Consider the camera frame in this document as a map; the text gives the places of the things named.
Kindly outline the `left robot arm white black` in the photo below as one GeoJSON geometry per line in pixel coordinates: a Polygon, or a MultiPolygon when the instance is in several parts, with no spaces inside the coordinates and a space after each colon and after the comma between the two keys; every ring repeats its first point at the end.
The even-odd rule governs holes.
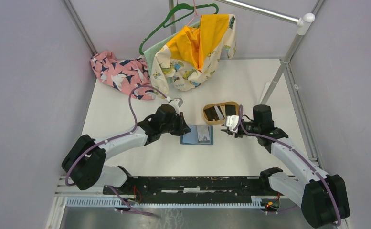
{"type": "Polygon", "coordinates": [[[191,129],[183,112],[178,113],[172,105],[163,104],[132,129],[116,136],[95,139],[83,135],[62,161],[65,183],[80,190],[94,185],[112,186],[120,194],[128,194],[133,188],[129,173],[123,167],[107,166],[105,162],[132,148],[147,146],[163,134],[182,136],[189,132],[191,129]]]}

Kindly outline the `teal card holder wallet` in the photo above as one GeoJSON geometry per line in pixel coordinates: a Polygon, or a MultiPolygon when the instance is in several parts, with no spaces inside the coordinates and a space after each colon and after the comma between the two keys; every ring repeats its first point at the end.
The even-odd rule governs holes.
{"type": "Polygon", "coordinates": [[[213,126],[209,126],[210,141],[209,142],[199,142],[197,134],[198,125],[190,125],[191,132],[181,136],[180,144],[181,145],[213,145],[213,126]]]}

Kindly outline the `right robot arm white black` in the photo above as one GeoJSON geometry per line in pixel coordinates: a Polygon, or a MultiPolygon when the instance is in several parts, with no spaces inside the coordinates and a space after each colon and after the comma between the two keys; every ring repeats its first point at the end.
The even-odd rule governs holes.
{"type": "Polygon", "coordinates": [[[288,134],[275,126],[270,106],[253,107],[253,118],[243,119],[243,106],[237,115],[225,118],[225,132],[234,138],[253,136],[259,145],[279,159],[292,172],[290,177],[280,168],[264,170],[259,190],[270,195],[274,191],[286,196],[298,207],[308,224],[314,228],[325,225],[339,227],[350,216],[346,184],[340,175],[330,175],[302,156],[288,134]]]}

